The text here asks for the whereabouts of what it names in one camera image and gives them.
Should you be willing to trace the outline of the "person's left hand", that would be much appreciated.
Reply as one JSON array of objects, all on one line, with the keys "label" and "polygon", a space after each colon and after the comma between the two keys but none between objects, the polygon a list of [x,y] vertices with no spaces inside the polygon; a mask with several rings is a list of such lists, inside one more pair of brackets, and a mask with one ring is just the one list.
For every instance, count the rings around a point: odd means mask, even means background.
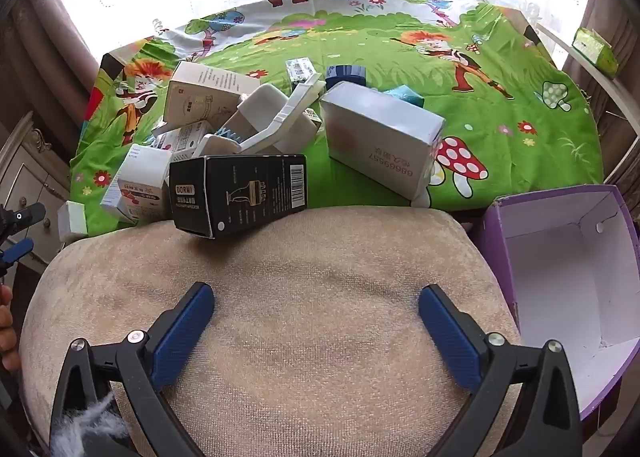
[{"label": "person's left hand", "polygon": [[21,359],[17,350],[17,334],[13,327],[13,316],[10,311],[12,298],[11,289],[6,285],[2,285],[0,305],[1,362],[5,370],[15,373],[21,368]]}]

